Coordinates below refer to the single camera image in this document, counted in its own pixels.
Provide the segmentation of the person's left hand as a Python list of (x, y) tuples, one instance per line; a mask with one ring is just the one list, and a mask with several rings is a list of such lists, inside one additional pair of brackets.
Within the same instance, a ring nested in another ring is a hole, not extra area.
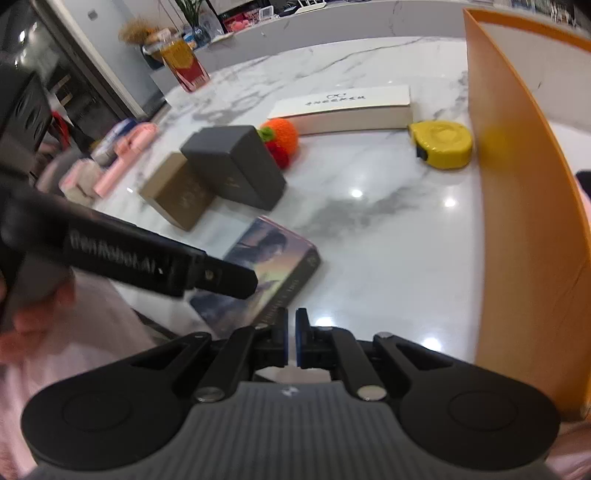
[(1, 364), (18, 363), (32, 354), (56, 323), (60, 310), (74, 300), (75, 283), (70, 276), (48, 297), (18, 310), (13, 329), (1, 334)]

